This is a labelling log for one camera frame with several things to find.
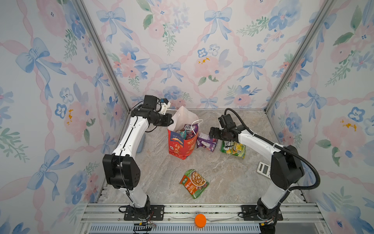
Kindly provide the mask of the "teal snack bag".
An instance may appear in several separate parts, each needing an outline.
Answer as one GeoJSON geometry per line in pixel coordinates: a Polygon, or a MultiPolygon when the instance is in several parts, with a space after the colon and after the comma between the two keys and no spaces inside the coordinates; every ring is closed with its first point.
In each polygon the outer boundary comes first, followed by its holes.
{"type": "Polygon", "coordinates": [[[187,131],[186,130],[184,130],[184,131],[180,131],[180,136],[183,138],[183,139],[187,139],[187,131]]]}

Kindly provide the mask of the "purple snack packet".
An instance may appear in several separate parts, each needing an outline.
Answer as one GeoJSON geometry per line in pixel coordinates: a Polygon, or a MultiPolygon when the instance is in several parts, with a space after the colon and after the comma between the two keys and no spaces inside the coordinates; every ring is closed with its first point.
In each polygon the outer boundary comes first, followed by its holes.
{"type": "Polygon", "coordinates": [[[217,146],[218,140],[211,138],[208,134],[199,132],[197,137],[197,148],[203,147],[211,152],[213,152],[217,146]]]}

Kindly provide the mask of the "green Fox's tea candy bag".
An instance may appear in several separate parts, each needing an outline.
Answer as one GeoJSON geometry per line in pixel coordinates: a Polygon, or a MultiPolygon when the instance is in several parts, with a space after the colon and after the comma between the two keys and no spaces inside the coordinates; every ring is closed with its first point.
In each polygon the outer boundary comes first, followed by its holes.
{"type": "Polygon", "coordinates": [[[246,146],[233,141],[223,141],[221,152],[239,158],[245,158],[246,146]]]}

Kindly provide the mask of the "red paper gift bag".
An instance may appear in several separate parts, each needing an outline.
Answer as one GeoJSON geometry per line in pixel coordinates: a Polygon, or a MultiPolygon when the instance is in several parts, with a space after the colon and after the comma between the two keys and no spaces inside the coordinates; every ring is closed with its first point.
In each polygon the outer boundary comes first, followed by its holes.
{"type": "Polygon", "coordinates": [[[189,111],[186,107],[180,107],[172,116],[174,123],[168,127],[168,151],[169,154],[185,160],[190,156],[195,148],[197,137],[200,130],[200,124],[203,122],[195,113],[189,111]],[[180,131],[184,131],[185,124],[199,124],[199,130],[192,139],[183,139],[180,131]]]}

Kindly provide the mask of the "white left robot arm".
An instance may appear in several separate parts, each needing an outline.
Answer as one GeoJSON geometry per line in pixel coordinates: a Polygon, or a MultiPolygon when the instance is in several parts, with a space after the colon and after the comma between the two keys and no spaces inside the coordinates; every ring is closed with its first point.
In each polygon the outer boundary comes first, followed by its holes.
{"type": "Polygon", "coordinates": [[[137,210],[148,212],[150,199],[138,187],[141,171],[135,161],[136,152],[150,125],[168,127],[173,124],[172,114],[167,113],[169,107],[168,99],[146,95],[131,110],[129,126],[117,148],[102,160],[107,183],[124,191],[130,206],[137,210]]]}

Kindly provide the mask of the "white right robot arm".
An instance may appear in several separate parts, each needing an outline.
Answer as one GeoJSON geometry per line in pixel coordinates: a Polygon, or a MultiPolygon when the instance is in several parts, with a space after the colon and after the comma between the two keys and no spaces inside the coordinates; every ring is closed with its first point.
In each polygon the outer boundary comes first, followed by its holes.
{"type": "Polygon", "coordinates": [[[249,147],[270,161],[268,172],[271,183],[258,200],[255,214],[262,220],[275,217],[282,202],[291,193],[290,188],[304,176],[301,160],[293,154],[293,146],[283,147],[251,131],[246,125],[236,125],[230,114],[218,118],[220,127],[211,127],[209,136],[214,139],[237,142],[249,147]]]}

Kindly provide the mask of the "purple Fox's berries candy bag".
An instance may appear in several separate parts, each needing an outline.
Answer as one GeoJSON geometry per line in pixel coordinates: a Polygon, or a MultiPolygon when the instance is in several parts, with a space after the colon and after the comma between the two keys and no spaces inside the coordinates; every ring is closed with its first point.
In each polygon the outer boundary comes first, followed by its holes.
{"type": "Polygon", "coordinates": [[[199,124],[185,124],[184,130],[186,132],[186,139],[192,139],[198,133],[199,124]]]}

